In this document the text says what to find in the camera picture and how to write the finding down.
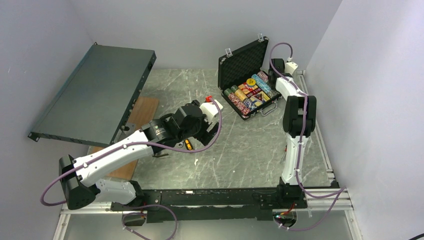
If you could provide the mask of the yellow round blind button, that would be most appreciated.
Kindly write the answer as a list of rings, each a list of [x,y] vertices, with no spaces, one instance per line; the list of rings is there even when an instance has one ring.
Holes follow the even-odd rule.
[[[249,88],[255,88],[257,86],[254,78],[248,78],[245,83]]]

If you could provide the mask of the red black triangular button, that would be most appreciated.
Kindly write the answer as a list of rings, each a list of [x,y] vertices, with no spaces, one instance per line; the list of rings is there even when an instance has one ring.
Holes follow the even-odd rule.
[[[260,104],[264,102],[263,95],[260,92],[252,95],[251,100],[254,101],[255,103],[260,103]]]

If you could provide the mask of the blue playing card deck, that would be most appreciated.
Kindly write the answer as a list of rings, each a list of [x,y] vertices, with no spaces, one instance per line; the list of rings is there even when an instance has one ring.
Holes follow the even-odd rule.
[[[266,103],[267,101],[269,101],[270,100],[270,98],[268,97],[268,95],[266,95],[263,91],[259,91],[259,92],[252,92],[251,93],[251,96],[249,97],[249,99],[251,100],[251,97],[252,97],[252,95],[255,95],[255,94],[257,94],[257,93],[262,93],[262,96],[263,96],[263,103],[262,104],[264,104],[264,103]],[[254,101],[252,101],[253,102],[253,104],[255,105],[255,106],[257,106],[257,107],[259,107],[259,106],[261,106],[262,104],[260,104],[259,102],[254,102]]]

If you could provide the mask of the black poker set case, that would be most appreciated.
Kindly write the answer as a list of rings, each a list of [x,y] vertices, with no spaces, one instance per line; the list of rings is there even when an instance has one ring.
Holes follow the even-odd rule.
[[[282,94],[271,86],[271,78],[262,70],[269,38],[258,34],[256,40],[238,48],[225,49],[218,59],[217,86],[223,98],[242,120],[255,114],[266,116],[277,108]],[[274,109],[264,112],[274,105]]]

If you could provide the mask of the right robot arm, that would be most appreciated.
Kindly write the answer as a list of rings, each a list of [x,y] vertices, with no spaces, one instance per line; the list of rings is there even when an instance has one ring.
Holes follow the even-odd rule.
[[[272,58],[269,66],[269,82],[286,101],[282,126],[287,147],[275,200],[280,207],[287,208],[294,201],[305,197],[299,183],[302,182],[305,148],[316,126],[317,99],[314,96],[308,99],[291,74],[285,73],[285,70],[294,66],[293,62],[286,63],[282,58]]]

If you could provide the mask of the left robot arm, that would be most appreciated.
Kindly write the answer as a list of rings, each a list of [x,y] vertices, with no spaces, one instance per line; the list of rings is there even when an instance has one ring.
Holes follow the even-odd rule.
[[[60,179],[66,205],[78,210],[93,202],[114,202],[131,210],[139,209],[145,195],[133,180],[117,182],[104,177],[122,166],[162,150],[184,152],[175,146],[195,138],[204,149],[218,138],[223,106],[217,101],[199,103],[197,100],[179,107],[143,125],[123,140],[83,157],[70,155],[60,159],[64,177]]]

